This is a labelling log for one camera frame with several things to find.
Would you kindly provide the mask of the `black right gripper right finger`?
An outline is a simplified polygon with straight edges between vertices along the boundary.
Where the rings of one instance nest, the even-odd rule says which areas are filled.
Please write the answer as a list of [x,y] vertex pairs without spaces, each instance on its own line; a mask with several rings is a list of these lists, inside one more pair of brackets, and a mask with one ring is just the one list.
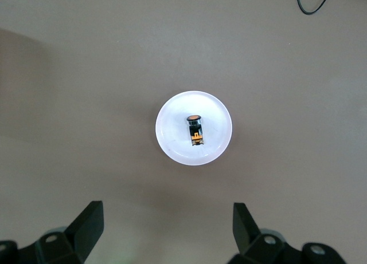
[[281,233],[260,229],[244,203],[233,204],[232,231],[239,252],[228,264],[347,264],[326,244],[309,242],[297,250]]

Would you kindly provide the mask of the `orange push-button switch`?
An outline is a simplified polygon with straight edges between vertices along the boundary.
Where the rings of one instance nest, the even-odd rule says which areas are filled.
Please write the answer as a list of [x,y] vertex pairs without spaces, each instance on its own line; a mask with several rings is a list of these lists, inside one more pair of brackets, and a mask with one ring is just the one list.
[[190,115],[186,118],[189,126],[190,139],[192,146],[203,145],[204,138],[202,134],[201,116],[200,115]]

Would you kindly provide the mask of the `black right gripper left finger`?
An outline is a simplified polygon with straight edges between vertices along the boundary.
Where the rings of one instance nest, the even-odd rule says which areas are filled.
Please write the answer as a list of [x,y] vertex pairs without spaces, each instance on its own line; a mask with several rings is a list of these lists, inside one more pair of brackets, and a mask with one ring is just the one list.
[[69,226],[49,230],[31,245],[0,241],[0,264],[84,264],[103,230],[103,202],[92,201]]

